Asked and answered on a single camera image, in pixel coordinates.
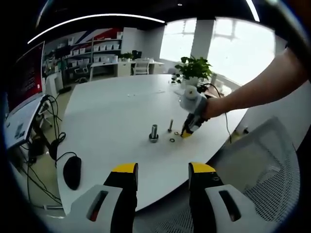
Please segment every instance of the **ceiling light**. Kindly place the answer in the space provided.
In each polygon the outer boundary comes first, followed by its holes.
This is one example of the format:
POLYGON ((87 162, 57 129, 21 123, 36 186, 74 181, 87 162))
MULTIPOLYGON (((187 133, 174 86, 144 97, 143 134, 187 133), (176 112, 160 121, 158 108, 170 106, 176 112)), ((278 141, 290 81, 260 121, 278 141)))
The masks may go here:
POLYGON ((260 21, 259 20, 259 16, 257 14, 256 8, 255 8, 252 0, 246 0, 246 2, 248 4, 248 6, 249 6, 249 9, 251 9, 251 12, 253 14, 253 17, 254 17, 255 21, 259 22, 260 21))
POLYGON ((52 30, 54 28, 57 28, 59 26, 62 26, 64 24, 66 24, 66 23, 71 23, 73 21, 77 21, 77 20, 81 20, 81 19, 85 19, 85 18, 102 17, 102 16, 126 16, 126 17, 148 19, 148 20, 152 20, 152 21, 155 21, 155 22, 159 22, 159 23, 165 23, 165 21, 160 20, 160 19, 150 18, 150 17, 146 17, 146 16, 129 15, 129 14, 98 14, 98 15, 83 16, 83 17, 67 20, 65 22, 59 23, 59 24, 57 24, 57 25, 55 25, 53 27, 48 28, 47 30, 39 33, 34 38, 32 38, 30 41, 28 41, 27 44, 30 44, 32 41, 36 40, 39 36, 42 36, 44 33, 47 33, 48 31, 50 31, 50 30, 52 30))

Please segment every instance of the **window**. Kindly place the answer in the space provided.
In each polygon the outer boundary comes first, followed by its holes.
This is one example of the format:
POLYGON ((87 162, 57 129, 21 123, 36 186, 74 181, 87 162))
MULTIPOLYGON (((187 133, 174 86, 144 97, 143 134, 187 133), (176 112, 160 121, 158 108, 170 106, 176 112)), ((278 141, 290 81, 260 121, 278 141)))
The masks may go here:
POLYGON ((191 53, 196 18, 170 22, 166 25, 162 39, 160 59, 179 62, 191 53))
POLYGON ((244 85, 258 76, 274 56, 273 30, 239 19, 216 19, 208 52, 212 71, 244 85))

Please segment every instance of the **round table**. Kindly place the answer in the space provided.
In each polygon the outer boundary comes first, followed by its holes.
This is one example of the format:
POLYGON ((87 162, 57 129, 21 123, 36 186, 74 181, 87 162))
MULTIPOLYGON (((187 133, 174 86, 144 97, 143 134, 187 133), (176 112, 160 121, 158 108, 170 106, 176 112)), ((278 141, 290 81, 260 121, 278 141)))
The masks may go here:
MULTIPOLYGON (((188 179, 188 163, 206 163, 226 142, 229 134, 225 115, 205 122, 191 137, 181 132, 188 115, 179 106, 180 85, 171 75, 139 75, 98 80, 76 85, 67 105, 61 131, 67 134, 57 157, 74 151, 82 159, 81 182, 77 190, 67 187, 63 167, 72 155, 57 162, 57 180, 66 214, 71 204, 96 184, 103 184, 119 164, 138 163, 138 205, 140 210, 188 179), (171 119, 172 132, 167 131, 171 119), (149 141, 153 124, 159 139, 149 141)), ((232 133, 246 109, 227 114, 232 133)))

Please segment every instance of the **floor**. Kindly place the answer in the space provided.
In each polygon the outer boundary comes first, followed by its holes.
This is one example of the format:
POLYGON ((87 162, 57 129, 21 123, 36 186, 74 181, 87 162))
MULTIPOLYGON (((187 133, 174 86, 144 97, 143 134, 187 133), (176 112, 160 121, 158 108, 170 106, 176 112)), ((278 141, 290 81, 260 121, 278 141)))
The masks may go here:
MULTIPOLYGON (((100 79, 106 79, 106 78, 111 78, 109 76, 100 76, 94 78, 95 80, 100 80, 100 79)), ((72 90, 65 93, 61 94, 57 97, 57 103, 59 107, 58 111, 58 116, 62 119, 65 114, 65 110, 67 107, 67 104, 69 102, 70 96, 74 90, 75 85, 72 86, 72 90)), ((49 142, 52 142, 55 139, 54 135, 54 125, 50 127, 47 123, 45 123, 42 127, 45 136, 49 140, 49 142)), ((233 133, 232 135, 232 141, 236 141, 240 138, 241 136, 238 135, 237 133, 233 133)), ((56 197, 59 196, 59 191, 58 191, 58 184, 57 184, 57 176, 56 176, 56 168, 54 166, 54 160, 50 157, 48 150, 45 148, 44 154, 39 156, 37 158, 37 162, 32 165, 32 169, 36 172, 38 177, 41 179, 41 181, 45 184, 47 190, 49 190, 53 195, 56 197)), ((29 175, 39 182, 38 178, 35 176, 35 174, 29 170, 29 175)), ((52 200, 49 196, 47 196, 43 191, 41 191, 32 181, 29 180, 29 196, 31 199, 32 204, 36 206, 42 206, 42 205, 50 205, 50 206, 60 206, 57 202, 52 200)), ((52 216, 64 216, 64 212, 62 210, 57 210, 57 211, 50 211, 50 215, 52 216)))

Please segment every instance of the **green plant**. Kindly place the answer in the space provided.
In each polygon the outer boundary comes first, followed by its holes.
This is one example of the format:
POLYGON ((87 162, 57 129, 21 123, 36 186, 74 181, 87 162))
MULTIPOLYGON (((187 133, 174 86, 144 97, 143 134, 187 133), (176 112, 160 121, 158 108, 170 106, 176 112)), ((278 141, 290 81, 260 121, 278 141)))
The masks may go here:
POLYGON ((206 59, 200 57, 199 59, 193 56, 182 57, 182 65, 175 65, 176 69, 179 69, 183 74, 183 78, 189 80, 190 77, 198 77, 208 79, 212 75, 212 71, 209 69, 211 64, 206 59))
POLYGON ((123 54, 120 54, 119 58, 124 58, 124 59, 133 59, 133 54, 131 52, 126 52, 123 54))

